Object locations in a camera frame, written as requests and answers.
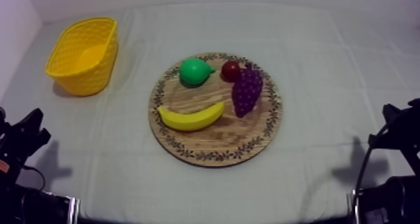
white tablecloth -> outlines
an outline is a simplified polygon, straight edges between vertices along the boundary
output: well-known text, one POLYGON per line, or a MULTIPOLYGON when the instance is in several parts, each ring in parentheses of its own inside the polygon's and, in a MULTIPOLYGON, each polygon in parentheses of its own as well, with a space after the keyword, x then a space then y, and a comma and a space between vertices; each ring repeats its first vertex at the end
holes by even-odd
MULTIPOLYGON (((50 144, 28 160, 47 190, 82 200, 81 213, 141 223, 290 223, 347 212, 346 193, 383 125, 385 103, 420 93, 420 33, 410 24, 279 4, 182 4, 95 14, 118 21, 109 86, 76 98, 44 73, 62 30, 45 25, 1 106, 15 123, 40 107, 50 144), (276 81, 284 114, 274 141, 229 168, 187 165, 149 129, 147 106, 173 63, 208 51, 236 53, 276 81)), ((364 184, 410 173, 397 153, 374 151, 364 184)), ((39 186, 25 172, 24 185, 39 186)))

purple grapes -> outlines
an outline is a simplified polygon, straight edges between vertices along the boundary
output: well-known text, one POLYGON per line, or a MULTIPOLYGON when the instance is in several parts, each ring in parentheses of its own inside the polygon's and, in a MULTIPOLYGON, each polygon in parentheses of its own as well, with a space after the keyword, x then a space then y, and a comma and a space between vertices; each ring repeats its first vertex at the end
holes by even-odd
POLYGON ((263 90, 263 78, 259 71, 253 69, 251 63, 246 63, 245 66, 246 69, 241 70, 241 75, 235 81, 232 89, 233 105, 236 116, 239 118, 253 110, 263 90))

banana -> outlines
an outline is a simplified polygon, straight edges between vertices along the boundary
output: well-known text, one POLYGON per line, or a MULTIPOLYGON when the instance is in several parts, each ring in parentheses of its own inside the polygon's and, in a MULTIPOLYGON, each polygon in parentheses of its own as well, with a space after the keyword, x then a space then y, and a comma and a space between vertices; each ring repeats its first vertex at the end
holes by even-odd
POLYGON ((188 115, 169 111, 163 106, 157 110, 161 114, 163 123, 168 127, 179 131, 196 131, 214 123, 223 114, 224 103, 219 102, 200 112, 188 115))

wooden plate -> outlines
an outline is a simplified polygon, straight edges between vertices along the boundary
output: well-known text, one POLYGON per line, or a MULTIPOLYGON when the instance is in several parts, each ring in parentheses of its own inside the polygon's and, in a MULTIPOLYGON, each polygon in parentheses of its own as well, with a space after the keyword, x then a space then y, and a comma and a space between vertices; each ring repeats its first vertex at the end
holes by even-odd
POLYGON ((234 54, 201 53, 190 58, 200 58, 217 71, 199 88, 185 88, 180 83, 182 61, 161 76, 149 100, 149 123, 158 142, 176 158, 198 166, 231 166, 256 156, 274 138, 283 113, 274 81, 257 64, 234 54), (241 68, 250 62, 254 69, 260 70, 264 80, 254 110, 243 118, 238 118, 234 112, 231 99, 233 84, 220 78, 226 61, 237 61, 241 68), (195 132, 168 128, 157 111, 159 106, 164 105, 174 112, 194 113, 220 101, 225 102, 223 115, 211 126, 195 132))

yellow basket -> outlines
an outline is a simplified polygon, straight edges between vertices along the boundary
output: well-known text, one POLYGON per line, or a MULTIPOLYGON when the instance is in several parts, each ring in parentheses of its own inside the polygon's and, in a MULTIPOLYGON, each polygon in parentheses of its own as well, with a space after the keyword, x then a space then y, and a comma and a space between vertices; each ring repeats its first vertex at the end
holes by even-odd
POLYGON ((92 95, 108 85, 117 51, 115 19, 82 20, 64 30, 46 73, 71 94, 92 95))

